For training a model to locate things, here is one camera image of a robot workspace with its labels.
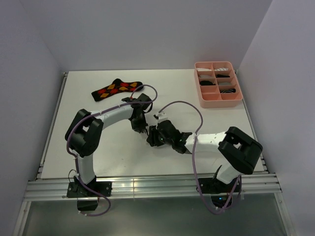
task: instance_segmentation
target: sock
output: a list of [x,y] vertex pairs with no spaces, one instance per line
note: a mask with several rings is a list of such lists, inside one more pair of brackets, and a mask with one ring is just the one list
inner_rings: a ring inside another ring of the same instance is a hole
[[101,88],[92,92],[92,96],[95,102],[101,101],[107,97],[113,96],[114,94],[121,92],[133,92],[137,87],[141,86],[142,83],[137,82],[123,82],[121,79],[115,79],[111,85]]

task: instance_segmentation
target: pink organizer box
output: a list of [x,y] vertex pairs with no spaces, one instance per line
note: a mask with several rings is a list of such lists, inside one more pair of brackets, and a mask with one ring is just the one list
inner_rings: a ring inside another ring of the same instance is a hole
[[[200,106],[203,108],[235,107],[243,99],[233,66],[228,61],[196,62],[194,76]],[[214,85],[201,86],[200,81],[210,81]],[[220,93],[220,91],[227,91],[229,89],[235,89],[235,92]]]

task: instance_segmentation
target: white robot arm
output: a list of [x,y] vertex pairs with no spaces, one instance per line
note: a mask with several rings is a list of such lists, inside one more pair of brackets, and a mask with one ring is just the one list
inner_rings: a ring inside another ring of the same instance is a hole
[[[141,94],[137,99],[125,98],[122,102],[136,101],[151,101],[151,99],[147,95]],[[69,143],[69,148],[77,153],[76,165],[77,169],[80,170],[80,178],[83,184],[90,189],[95,188],[96,176],[93,169],[93,153],[98,147],[102,130],[123,119],[131,121],[131,127],[134,131],[147,133],[147,142],[152,147],[167,144],[179,153],[191,154],[195,139],[197,139],[195,151],[220,152],[228,162],[220,166],[215,176],[207,183],[210,190],[209,193],[227,192],[228,189],[231,189],[231,184],[234,184],[233,182],[235,182],[238,175],[250,175],[253,173],[262,152],[262,146],[240,129],[230,127],[226,132],[200,135],[180,132],[167,119],[165,113],[161,112],[155,115],[157,125],[150,126],[148,132],[144,111],[149,106],[149,103],[133,103],[120,106],[96,117],[87,118],[72,133],[68,141],[73,128],[82,119],[94,114],[84,109],[77,113],[65,135],[65,139]],[[76,181],[76,177],[74,180],[80,191],[79,185],[82,183],[78,180]]]

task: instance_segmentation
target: purple cable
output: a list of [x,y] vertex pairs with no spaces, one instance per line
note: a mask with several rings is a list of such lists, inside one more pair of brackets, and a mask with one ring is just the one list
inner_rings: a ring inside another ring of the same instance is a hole
[[[237,177],[237,179],[236,179],[236,181],[235,181],[235,184],[233,185],[233,188],[232,188],[232,190],[231,190],[231,192],[230,192],[230,194],[229,194],[229,196],[228,196],[228,198],[227,198],[227,200],[226,200],[224,206],[221,208],[220,211],[217,211],[216,209],[212,209],[211,207],[209,207],[209,205],[208,205],[206,199],[204,198],[204,196],[203,196],[203,194],[202,194],[201,188],[200,188],[200,184],[199,184],[199,181],[198,181],[198,174],[197,174],[197,170],[196,170],[196,163],[195,163],[195,149],[196,149],[197,137],[198,137],[198,136],[197,136],[197,133],[198,133],[198,131],[200,130],[200,128],[202,127],[202,125],[203,125],[203,117],[202,117],[202,114],[201,114],[201,112],[198,110],[198,108],[196,108],[196,107],[195,107],[194,105],[192,105],[191,103],[185,102],[185,101],[174,101],[174,102],[171,102],[171,103],[167,104],[166,106],[164,106],[164,107],[159,111],[159,113],[162,112],[165,108],[167,108],[168,106],[170,106],[170,105],[172,105],[172,104],[174,104],[174,103],[185,103],[185,104],[187,104],[187,105],[190,105],[190,106],[193,107],[193,108],[199,113],[199,115],[200,115],[201,123],[200,123],[199,127],[198,127],[198,128],[196,129],[196,131],[195,131],[196,137],[195,137],[195,139],[194,139],[194,143],[193,143],[193,146],[192,146],[192,155],[191,155],[191,156],[192,156],[193,174],[194,174],[195,181],[196,181],[196,185],[197,185],[197,189],[198,189],[198,192],[199,192],[199,195],[200,195],[200,198],[201,198],[203,204],[204,204],[205,207],[208,209],[208,211],[211,212],[212,214],[220,215],[220,214],[222,214],[222,213],[225,211],[225,209],[232,207],[232,205],[231,205],[230,207],[227,207],[227,205],[228,205],[228,203],[229,203],[230,200],[231,200],[232,194],[233,194],[233,192],[234,192],[234,190],[235,190],[235,188],[236,188],[236,185],[237,185],[238,181],[240,181],[240,184],[242,183],[241,176],[239,175],[239,176]],[[239,199],[240,193],[241,193],[241,190],[240,190],[239,193],[238,193],[237,200]],[[212,200],[211,200],[211,199],[210,199],[210,203],[211,203],[211,205],[212,205],[214,208],[216,208],[216,206],[212,203]]]
[[154,92],[156,93],[156,96],[155,96],[155,98],[154,98],[152,101],[149,101],[149,102],[127,102],[127,103],[121,104],[120,106],[111,107],[111,108],[108,108],[108,109],[106,109],[106,110],[104,110],[104,111],[102,111],[102,112],[98,112],[98,113],[91,114],[91,115],[89,115],[89,116],[83,118],[82,120],[80,120],[80,121],[74,126],[74,128],[71,130],[71,132],[70,132],[70,134],[69,134],[69,136],[68,136],[67,145],[66,145],[66,150],[67,150],[67,152],[68,152],[70,155],[72,155],[72,156],[75,157],[75,168],[76,168],[76,171],[77,171],[77,174],[78,174],[78,180],[80,181],[81,185],[82,185],[85,189],[87,189],[88,191],[90,191],[90,192],[92,192],[92,193],[94,193],[94,194],[96,194],[96,195],[98,195],[98,196],[104,198],[104,199],[108,202],[108,207],[107,207],[107,209],[106,209],[105,211],[103,211],[103,212],[101,212],[101,213],[97,213],[97,214],[86,214],[87,216],[100,216],[100,215],[105,214],[106,212],[109,211],[109,209],[110,209],[110,207],[111,207],[111,203],[110,203],[110,200],[109,200],[107,197],[105,197],[104,195],[102,195],[102,194],[100,194],[100,193],[98,193],[98,192],[96,192],[96,191],[90,189],[90,188],[89,188],[88,186],[86,186],[85,183],[82,181],[82,179],[81,179],[81,177],[80,177],[80,175],[79,175],[79,174],[80,174],[80,170],[79,170],[79,162],[78,162],[78,158],[77,158],[78,156],[77,156],[75,153],[73,153],[73,152],[70,151],[70,140],[71,140],[71,138],[72,138],[72,135],[73,135],[73,133],[77,130],[77,128],[78,128],[84,121],[86,121],[87,119],[89,119],[89,118],[91,118],[91,117],[96,117],[96,116],[102,115],[102,114],[104,114],[104,113],[106,113],[106,112],[110,112],[110,111],[112,111],[112,110],[114,110],[114,109],[117,109],[117,108],[119,108],[119,107],[126,106],[126,105],[131,105],[131,104],[150,104],[150,103],[153,103],[153,102],[158,98],[158,91],[157,91],[153,86],[151,86],[151,85],[141,85],[141,86],[137,87],[137,88],[133,91],[133,93],[131,94],[131,96],[132,96],[138,89],[140,89],[140,88],[142,88],[142,87],[144,87],[144,86],[147,86],[147,87],[152,88],[152,89],[154,90]]

